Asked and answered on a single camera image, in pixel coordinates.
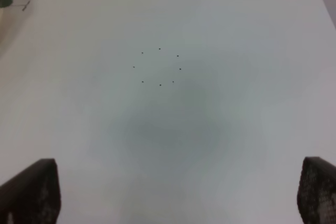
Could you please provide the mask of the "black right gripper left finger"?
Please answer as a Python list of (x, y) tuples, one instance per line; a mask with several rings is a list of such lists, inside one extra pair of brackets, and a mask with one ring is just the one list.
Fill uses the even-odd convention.
[(56, 223), (61, 193), (55, 159), (40, 159), (1, 185), (1, 223)]

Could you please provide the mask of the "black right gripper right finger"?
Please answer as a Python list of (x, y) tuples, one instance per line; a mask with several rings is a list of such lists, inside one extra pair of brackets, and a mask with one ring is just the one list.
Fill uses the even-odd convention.
[(303, 223), (335, 223), (335, 166), (320, 157), (305, 157), (297, 206)]

